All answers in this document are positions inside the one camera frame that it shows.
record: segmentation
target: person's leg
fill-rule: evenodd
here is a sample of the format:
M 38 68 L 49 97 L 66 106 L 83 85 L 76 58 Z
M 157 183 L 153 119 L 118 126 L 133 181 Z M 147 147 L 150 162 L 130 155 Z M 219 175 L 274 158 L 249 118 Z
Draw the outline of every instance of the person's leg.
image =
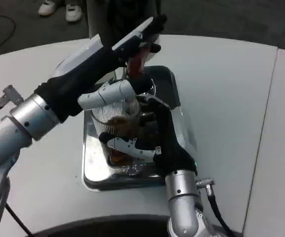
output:
M 62 3 L 63 0 L 44 0 L 39 8 L 38 14 L 40 16 L 49 16 L 55 12 L 57 7 Z
M 76 22 L 82 17 L 81 0 L 65 0 L 67 6 L 66 20 Z

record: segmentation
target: round table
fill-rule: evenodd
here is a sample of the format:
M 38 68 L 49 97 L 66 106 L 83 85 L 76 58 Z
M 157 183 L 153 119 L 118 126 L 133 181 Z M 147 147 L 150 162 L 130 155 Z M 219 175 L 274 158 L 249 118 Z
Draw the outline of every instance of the round table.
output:
M 87 40 L 0 55 L 0 96 L 12 84 L 27 98 Z M 175 74 L 185 123 L 196 139 L 199 177 L 216 180 L 220 211 L 233 230 L 242 232 L 277 49 L 189 36 L 162 36 L 160 44 L 162 51 L 147 65 L 164 65 Z M 87 190 L 81 182 L 82 146 L 83 113 L 21 151 L 9 174 L 8 203 L 33 233 L 103 216 L 169 214 L 164 187 Z M 202 199 L 207 217 L 217 224 L 205 195 Z M 0 237 L 24 235 L 5 211 Z

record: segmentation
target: pants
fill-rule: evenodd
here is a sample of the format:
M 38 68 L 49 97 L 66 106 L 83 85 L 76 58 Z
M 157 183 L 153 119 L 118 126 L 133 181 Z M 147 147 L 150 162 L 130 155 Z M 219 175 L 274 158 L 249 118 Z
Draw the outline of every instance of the pants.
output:
M 64 1 L 64 4 L 65 5 L 81 5 L 81 0 L 51 0 L 52 2 L 54 2 L 55 4 L 57 5 L 60 5 L 63 3 Z

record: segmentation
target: glass cup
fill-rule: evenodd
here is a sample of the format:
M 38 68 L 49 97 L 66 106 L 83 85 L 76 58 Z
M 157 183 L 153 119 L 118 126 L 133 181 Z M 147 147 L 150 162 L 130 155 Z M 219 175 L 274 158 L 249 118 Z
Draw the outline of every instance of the glass cup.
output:
M 140 104 L 136 97 L 92 110 L 92 118 L 97 135 L 102 132 L 119 137 L 133 139 L 136 137 L 140 118 Z M 108 164 L 122 166 L 133 164 L 131 156 L 102 144 Z

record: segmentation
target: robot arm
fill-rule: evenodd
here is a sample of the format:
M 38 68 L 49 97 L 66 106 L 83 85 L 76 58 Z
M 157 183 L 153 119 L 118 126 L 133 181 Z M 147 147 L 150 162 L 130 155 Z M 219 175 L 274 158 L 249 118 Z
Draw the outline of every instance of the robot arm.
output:
M 105 74 L 118 67 L 124 67 L 129 57 L 138 53 L 150 36 L 158 34 L 163 29 L 165 21 L 165 16 L 151 17 L 111 48 L 104 47 L 100 37 L 95 36 L 88 45 L 63 61 L 53 77 L 42 83 L 30 97 L 11 110 L 10 116 L 2 119 L 0 220 L 10 189 L 7 174 L 16 163 L 20 149 L 29 147 L 32 139 L 40 140 L 69 116 L 79 114 L 82 107 L 78 103 L 78 98 Z M 134 83 L 132 85 L 130 93 L 135 90 L 139 93 L 144 88 L 135 86 Z M 130 86 L 127 84 L 124 90 L 128 89 Z
M 159 140 L 153 150 L 147 150 L 145 142 L 102 133 L 99 140 L 108 147 L 136 158 L 135 163 L 154 161 L 165 179 L 170 220 L 168 232 L 172 237 L 219 237 L 203 215 L 199 189 L 212 190 L 214 181 L 197 181 L 195 161 L 178 143 L 173 119 L 168 105 L 151 95 L 143 98 L 158 124 Z

